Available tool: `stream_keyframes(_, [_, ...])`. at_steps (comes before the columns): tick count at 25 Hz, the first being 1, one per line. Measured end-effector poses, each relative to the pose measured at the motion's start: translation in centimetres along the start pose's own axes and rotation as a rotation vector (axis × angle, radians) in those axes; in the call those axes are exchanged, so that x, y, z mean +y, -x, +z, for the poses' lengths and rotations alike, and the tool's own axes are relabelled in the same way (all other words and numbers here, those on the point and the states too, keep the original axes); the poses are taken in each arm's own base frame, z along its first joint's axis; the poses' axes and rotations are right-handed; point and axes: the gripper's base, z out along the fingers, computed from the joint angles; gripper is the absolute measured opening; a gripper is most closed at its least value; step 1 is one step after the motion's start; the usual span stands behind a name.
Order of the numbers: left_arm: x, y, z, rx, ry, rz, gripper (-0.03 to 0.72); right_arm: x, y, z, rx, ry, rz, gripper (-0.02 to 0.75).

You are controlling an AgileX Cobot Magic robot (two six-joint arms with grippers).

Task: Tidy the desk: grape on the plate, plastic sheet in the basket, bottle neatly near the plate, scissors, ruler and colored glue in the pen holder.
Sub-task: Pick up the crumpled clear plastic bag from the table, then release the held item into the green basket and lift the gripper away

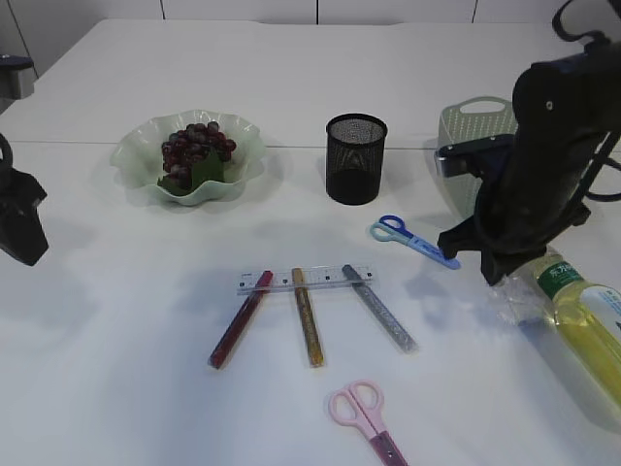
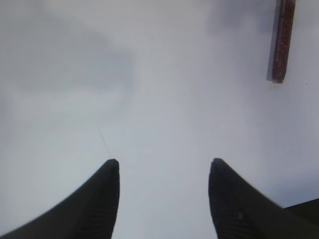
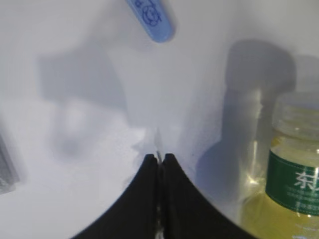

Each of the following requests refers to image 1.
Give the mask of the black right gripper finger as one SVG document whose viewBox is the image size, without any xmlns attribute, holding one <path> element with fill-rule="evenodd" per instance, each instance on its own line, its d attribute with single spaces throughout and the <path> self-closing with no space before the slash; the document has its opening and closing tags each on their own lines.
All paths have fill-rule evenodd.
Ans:
<svg viewBox="0 0 621 466">
<path fill-rule="evenodd" d="M 480 271 L 486 282 L 493 286 L 533 258 L 531 252 L 500 253 L 484 249 L 481 251 Z"/>
<path fill-rule="evenodd" d="M 447 259 L 453 259 L 460 251 L 481 251 L 484 243 L 478 235 L 473 217 L 455 227 L 443 231 L 437 242 L 438 248 Z"/>
</svg>

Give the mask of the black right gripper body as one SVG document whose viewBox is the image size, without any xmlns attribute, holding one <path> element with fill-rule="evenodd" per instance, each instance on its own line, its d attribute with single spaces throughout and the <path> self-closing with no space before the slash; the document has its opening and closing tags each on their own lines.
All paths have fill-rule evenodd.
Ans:
<svg viewBox="0 0 621 466">
<path fill-rule="evenodd" d="M 482 251 L 532 252 L 557 235 L 584 171 L 620 141 L 620 64 L 533 64 L 517 80 L 518 123 L 503 173 L 479 196 Z"/>
</svg>

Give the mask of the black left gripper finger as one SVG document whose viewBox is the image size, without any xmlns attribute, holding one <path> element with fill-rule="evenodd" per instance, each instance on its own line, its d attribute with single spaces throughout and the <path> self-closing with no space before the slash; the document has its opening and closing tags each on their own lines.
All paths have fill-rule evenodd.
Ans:
<svg viewBox="0 0 621 466">
<path fill-rule="evenodd" d="M 49 249 L 37 209 L 1 207 L 1 250 L 16 261 L 34 266 Z"/>
</svg>

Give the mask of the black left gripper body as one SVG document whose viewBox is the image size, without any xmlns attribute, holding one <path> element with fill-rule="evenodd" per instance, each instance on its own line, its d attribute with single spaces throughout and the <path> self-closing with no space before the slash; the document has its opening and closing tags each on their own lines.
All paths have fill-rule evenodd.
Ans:
<svg viewBox="0 0 621 466">
<path fill-rule="evenodd" d="M 40 227 L 38 208 L 47 197 L 34 176 L 14 167 L 13 149 L 1 135 L 1 227 Z"/>
</svg>

